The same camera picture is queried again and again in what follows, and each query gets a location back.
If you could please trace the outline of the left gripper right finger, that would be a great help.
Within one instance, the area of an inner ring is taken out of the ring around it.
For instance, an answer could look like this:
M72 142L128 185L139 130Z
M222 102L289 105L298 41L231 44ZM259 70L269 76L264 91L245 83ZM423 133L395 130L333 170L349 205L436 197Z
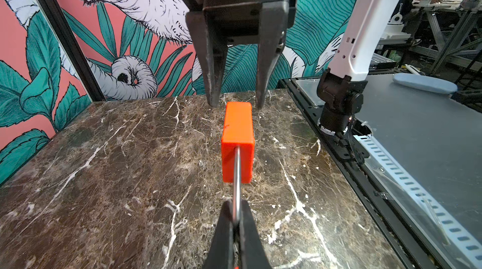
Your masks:
M263 249L251 208L246 200L242 200L240 204L238 245L239 268L272 268Z

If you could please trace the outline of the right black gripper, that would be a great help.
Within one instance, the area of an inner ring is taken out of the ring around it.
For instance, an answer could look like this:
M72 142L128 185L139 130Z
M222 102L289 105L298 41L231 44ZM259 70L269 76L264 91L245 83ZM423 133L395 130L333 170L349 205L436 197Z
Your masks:
M257 44L256 108L294 25L297 0L183 0L186 24L203 75L207 102L219 105L228 45Z

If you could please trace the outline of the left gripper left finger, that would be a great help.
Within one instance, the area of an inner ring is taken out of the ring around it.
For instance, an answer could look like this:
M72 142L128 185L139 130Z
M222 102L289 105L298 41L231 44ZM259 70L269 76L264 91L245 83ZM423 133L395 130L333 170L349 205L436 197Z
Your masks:
M232 202L225 201L221 207L215 233L202 269L235 268L233 249Z

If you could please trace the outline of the red padlock shackle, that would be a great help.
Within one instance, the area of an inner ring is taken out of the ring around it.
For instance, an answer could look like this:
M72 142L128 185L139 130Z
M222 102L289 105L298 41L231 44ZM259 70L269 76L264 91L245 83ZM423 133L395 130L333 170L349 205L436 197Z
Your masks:
M255 138L250 103L227 103L221 151L223 182L233 185L232 219L237 225L241 214L241 185L251 183L253 175Z

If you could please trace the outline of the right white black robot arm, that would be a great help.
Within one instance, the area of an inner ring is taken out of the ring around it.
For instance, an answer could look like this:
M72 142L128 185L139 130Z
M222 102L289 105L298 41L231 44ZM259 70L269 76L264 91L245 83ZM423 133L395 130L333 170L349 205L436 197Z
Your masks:
M208 104L218 106L230 45L257 44L256 105L265 103L269 78L293 26L297 0L183 0ZM342 43L323 73L320 129L342 135L363 104L369 64L397 0L356 0Z

